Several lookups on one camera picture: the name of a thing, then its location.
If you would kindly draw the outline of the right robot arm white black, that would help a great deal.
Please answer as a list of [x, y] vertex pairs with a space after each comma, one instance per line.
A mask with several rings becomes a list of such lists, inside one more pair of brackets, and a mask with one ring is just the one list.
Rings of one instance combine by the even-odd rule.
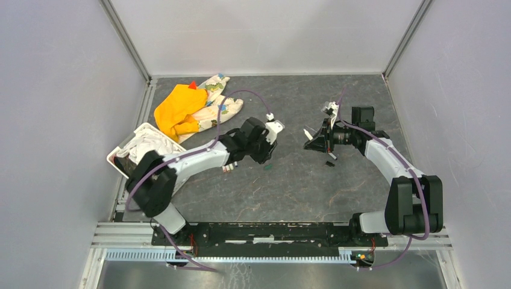
[[321, 127], [305, 130], [305, 150], [332, 155], [338, 145], [356, 148], [372, 162], [390, 185], [382, 211], [354, 214], [348, 229], [352, 244], [363, 246], [372, 234], [408, 235], [426, 239], [444, 227], [443, 185], [436, 175], [426, 175], [397, 151], [390, 137], [376, 129], [373, 107], [353, 107], [351, 121], [337, 115], [339, 106], [329, 102]]

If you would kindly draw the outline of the white pen capped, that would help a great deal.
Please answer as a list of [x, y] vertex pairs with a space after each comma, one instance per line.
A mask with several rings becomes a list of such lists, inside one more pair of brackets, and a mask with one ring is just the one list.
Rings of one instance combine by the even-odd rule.
[[308, 138], [308, 140], [313, 140], [313, 136], [308, 132], [307, 129], [303, 129], [304, 131], [304, 134], [306, 135], [306, 137]]

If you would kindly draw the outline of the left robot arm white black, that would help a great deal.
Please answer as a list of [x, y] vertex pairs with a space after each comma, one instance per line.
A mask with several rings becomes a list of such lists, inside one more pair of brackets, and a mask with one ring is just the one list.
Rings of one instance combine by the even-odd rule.
[[245, 157], [263, 164], [271, 158], [277, 135], [284, 125], [275, 119], [262, 122], [250, 117], [240, 128], [218, 135], [197, 148], [177, 154], [147, 152], [133, 169], [125, 186], [127, 202], [135, 201], [141, 212], [154, 219], [174, 245], [189, 239], [186, 219], [172, 204], [178, 184], [209, 169], [229, 169]]

